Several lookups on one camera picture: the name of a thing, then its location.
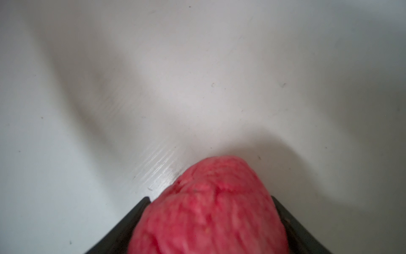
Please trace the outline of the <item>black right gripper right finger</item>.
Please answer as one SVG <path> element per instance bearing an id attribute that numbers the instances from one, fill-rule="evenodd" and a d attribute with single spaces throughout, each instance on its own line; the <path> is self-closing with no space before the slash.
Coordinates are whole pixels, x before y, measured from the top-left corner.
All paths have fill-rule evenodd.
<path id="1" fill-rule="evenodd" d="M 272 200 L 285 228 L 290 254 L 331 254 L 274 196 Z"/>

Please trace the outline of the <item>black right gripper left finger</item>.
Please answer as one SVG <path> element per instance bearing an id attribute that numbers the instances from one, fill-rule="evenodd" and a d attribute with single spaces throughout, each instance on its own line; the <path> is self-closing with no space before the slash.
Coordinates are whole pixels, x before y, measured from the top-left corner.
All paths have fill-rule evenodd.
<path id="1" fill-rule="evenodd" d="M 143 212 L 151 203 L 149 197 L 140 200 L 130 212 L 86 254 L 125 254 L 132 232 L 139 223 Z"/>

